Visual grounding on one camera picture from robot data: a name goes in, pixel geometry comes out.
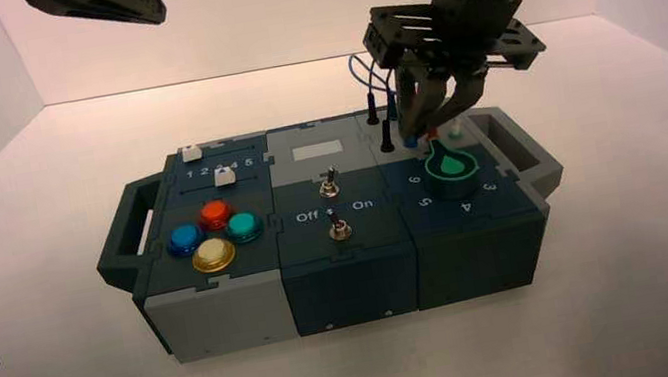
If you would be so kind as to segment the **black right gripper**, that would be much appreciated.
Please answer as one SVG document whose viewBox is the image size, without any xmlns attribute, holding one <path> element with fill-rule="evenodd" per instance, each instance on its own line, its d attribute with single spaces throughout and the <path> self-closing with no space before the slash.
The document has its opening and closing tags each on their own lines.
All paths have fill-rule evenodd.
<svg viewBox="0 0 668 377">
<path fill-rule="evenodd" d="M 403 139 L 420 138 L 475 105 L 489 58 L 495 67 L 527 70 L 546 45 L 515 18 L 522 0 L 429 0 L 372 7 L 363 37 L 376 65 L 395 70 Z M 446 79 L 460 71 L 445 101 Z"/>
</svg>

